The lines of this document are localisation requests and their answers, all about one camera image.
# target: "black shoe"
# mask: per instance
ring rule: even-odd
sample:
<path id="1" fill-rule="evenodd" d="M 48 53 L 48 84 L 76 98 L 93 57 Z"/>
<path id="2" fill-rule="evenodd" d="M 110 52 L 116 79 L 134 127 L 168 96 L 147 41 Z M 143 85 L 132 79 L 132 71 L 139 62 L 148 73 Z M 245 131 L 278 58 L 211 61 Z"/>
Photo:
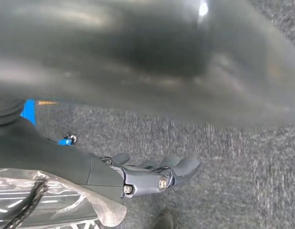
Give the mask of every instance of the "black shoe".
<path id="1" fill-rule="evenodd" d="M 165 209 L 157 216 L 153 229 L 178 229 L 175 214 L 168 209 Z"/>

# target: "blurry gray object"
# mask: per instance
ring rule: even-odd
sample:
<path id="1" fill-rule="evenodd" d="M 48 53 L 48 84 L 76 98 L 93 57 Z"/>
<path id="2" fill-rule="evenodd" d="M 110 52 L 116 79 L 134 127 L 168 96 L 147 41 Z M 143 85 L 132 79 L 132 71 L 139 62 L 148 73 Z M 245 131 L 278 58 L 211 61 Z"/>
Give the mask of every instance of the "blurry gray object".
<path id="1" fill-rule="evenodd" d="M 0 94 L 295 121 L 295 48 L 242 0 L 0 0 Z"/>

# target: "black cable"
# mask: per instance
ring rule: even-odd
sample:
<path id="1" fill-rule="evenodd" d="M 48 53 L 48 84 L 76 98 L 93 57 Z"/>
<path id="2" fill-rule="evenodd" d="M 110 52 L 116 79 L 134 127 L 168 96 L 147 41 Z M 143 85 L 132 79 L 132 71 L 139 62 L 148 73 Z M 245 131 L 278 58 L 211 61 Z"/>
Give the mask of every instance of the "black cable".
<path id="1" fill-rule="evenodd" d="M 26 199 L 26 202 L 28 202 L 29 204 L 23 208 L 21 212 L 5 226 L 4 229 L 15 229 L 19 226 L 21 223 L 34 211 L 47 190 L 48 186 L 46 180 L 35 182 L 34 188 L 32 190 L 31 194 Z"/>

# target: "blue plastic part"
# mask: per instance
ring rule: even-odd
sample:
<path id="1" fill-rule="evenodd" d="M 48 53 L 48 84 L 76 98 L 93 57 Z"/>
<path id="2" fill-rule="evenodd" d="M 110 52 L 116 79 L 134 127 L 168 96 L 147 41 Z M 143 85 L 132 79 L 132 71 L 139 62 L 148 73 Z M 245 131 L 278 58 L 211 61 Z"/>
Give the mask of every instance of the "blue plastic part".
<path id="1" fill-rule="evenodd" d="M 72 145 L 72 140 L 71 139 L 62 139 L 59 140 L 58 144 L 61 146 L 71 146 Z"/>
<path id="2" fill-rule="evenodd" d="M 34 100 L 27 100 L 24 104 L 24 109 L 21 114 L 22 117 L 26 118 L 35 126 L 35 102 Z"/>

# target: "gray surface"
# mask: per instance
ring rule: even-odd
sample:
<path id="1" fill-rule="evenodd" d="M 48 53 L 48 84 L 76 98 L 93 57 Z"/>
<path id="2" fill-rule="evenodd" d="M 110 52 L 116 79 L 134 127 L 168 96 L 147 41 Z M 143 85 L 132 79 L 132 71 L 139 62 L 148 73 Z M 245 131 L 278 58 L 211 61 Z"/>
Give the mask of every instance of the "gray surface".
<path id="1" fill-rule="evenodd" d="M 295 2 L 254 2 L 295 44 Z M 183 125 L 131 112 L 61 104 L 37 108 L 37 127 L 97 155 L 128 152 L 132 163 L 196 153 L 202 166 L 184 187 L 127 199 L 119 229 L 147 229 L 164 207 L 175 209 L 182 229 L 295 229 L 295 124 L 267 130 Z"/>

